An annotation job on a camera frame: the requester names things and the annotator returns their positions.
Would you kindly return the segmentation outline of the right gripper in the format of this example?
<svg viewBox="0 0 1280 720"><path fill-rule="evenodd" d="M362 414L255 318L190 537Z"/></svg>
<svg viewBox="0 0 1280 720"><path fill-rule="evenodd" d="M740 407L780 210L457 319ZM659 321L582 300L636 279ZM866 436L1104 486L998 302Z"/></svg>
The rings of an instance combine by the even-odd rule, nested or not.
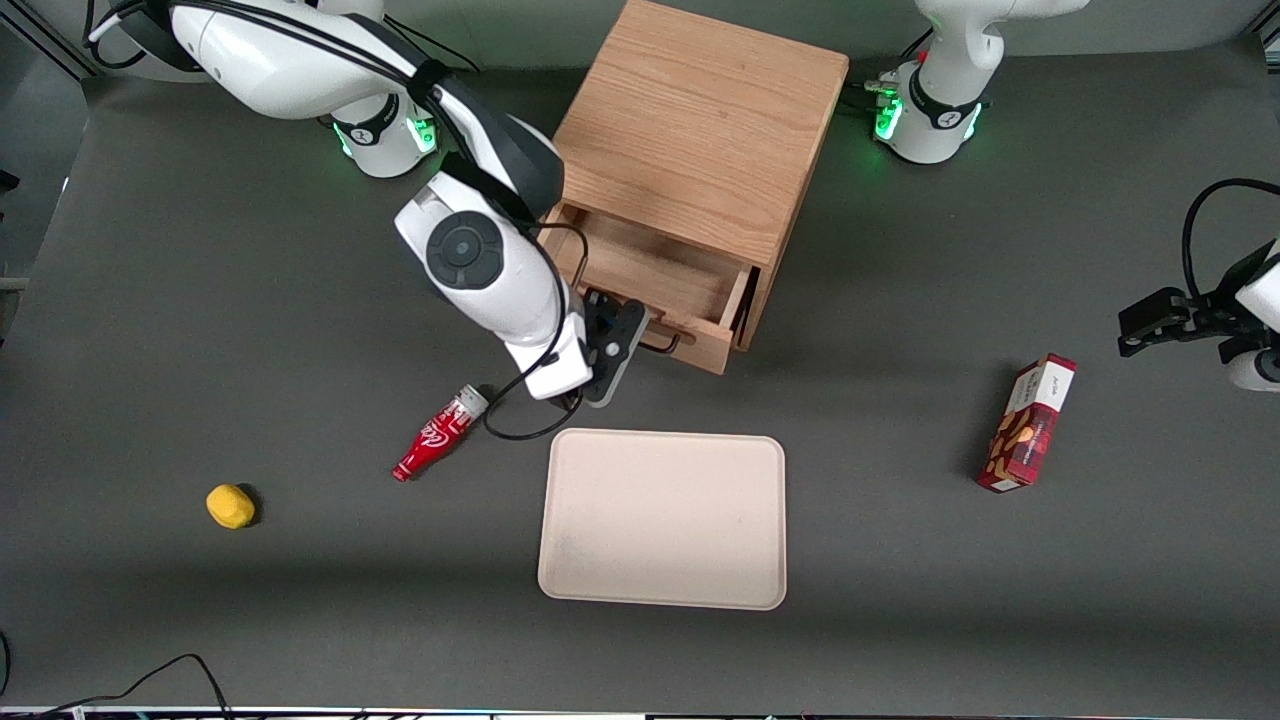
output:
<svg viewBox="0 0 1280 720"><path fill-rule="evenodd" d="M504 342L534 400L550 400L586 386L594 377L589 347L599 347L599 377L614 378L636 352L648 325L648 309L618 301L599 290L584 295L584 313L571 310L554 342L521 346Z"/></svg>

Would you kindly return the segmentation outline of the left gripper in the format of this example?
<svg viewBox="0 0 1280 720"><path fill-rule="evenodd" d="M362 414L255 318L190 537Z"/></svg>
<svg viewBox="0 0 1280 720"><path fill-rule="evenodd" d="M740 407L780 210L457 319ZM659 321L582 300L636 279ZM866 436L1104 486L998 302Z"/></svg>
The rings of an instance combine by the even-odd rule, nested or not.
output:
<svg viewBox="0 0 1280 720"><path fill-rule="evenodd" d="M1277 346L1277 240L1270 240L1228 268L1215 290L1196 283L1190 245L1184 243L1184 281L1189 293L1161 288L1117 314L1117 352L1133 357L1144 348L1194 340L1196 329L1257 347Z"/></svg>

